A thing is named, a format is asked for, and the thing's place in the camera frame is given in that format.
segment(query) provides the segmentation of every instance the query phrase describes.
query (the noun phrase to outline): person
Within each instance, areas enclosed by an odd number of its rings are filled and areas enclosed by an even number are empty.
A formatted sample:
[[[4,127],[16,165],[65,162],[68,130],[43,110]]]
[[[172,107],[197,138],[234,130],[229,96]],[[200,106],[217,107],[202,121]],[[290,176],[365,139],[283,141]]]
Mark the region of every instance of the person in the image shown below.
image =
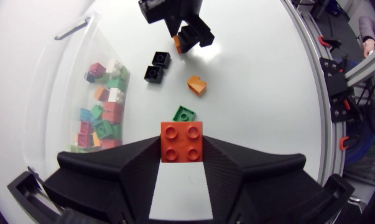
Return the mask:
[[[363,56],[366,58],[375,50],[375,21],[369,16],[359,18],[359,29],[363,39]]]

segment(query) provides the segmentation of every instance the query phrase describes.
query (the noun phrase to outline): hand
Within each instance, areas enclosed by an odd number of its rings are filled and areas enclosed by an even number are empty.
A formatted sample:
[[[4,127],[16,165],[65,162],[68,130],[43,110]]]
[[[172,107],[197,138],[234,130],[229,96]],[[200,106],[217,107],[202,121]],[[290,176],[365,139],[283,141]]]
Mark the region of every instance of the hand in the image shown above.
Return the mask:
[[[364,58],[368,56],[368,53],[372,50],[375,50],[375,40],[368,39],[363,43],[364,49]]]

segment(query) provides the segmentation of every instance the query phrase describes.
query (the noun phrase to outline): red clip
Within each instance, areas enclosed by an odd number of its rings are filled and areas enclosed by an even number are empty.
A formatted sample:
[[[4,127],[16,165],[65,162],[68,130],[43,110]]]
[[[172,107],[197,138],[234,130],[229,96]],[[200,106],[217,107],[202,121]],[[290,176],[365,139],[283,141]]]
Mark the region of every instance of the red clip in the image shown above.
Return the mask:
[[[331,47],[330,44],[326,43],[323,41],[323,36],[318,36],[318,41],[320,42],[320,44],[324,47]]]
[[[343,143],[344,143],[346,140],[348,140],[348,139],[349,139],[349,136],[346,136],[346,137],[341,138],[341,140],[339,140],[339,148],[340,148],[341,150],[345,150],[345,149],[349,148],[349,146],[343,147]]]
[[[343,104],[344,104],[344,106],[345,106],[345,108],[346,108],[347,110],[350,110],[350,105],[349,105],[348,100],[344,100],[344,101],[343,101]]]

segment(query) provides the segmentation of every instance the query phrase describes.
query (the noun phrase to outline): sleeve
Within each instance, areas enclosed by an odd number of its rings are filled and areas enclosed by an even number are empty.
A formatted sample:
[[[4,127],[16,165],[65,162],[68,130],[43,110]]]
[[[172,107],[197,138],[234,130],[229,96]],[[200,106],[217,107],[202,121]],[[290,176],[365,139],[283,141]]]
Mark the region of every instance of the sleeve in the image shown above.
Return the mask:
[[[359,28],[363,42],[365,42],[368,39],[375,40],[374,22],[370,17],[361,16],[359,18]]]

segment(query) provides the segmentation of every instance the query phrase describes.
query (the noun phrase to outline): white lego brick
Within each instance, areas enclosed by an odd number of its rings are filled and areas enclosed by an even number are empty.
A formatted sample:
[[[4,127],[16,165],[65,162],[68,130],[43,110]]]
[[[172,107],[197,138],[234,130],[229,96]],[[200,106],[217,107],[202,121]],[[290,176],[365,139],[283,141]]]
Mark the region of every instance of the white lego brick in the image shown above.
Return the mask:
[[[124,92],[118,88],[110,88],[110,94],[108,95],[108,101],[113,103],[122,104],[124,101]]]
[[[110,74],[112,77],[119,76],[122,68],[123,65],[121,65],[121,62],[118,62],[115,59],[110,59],[107,64],[106,73]]]

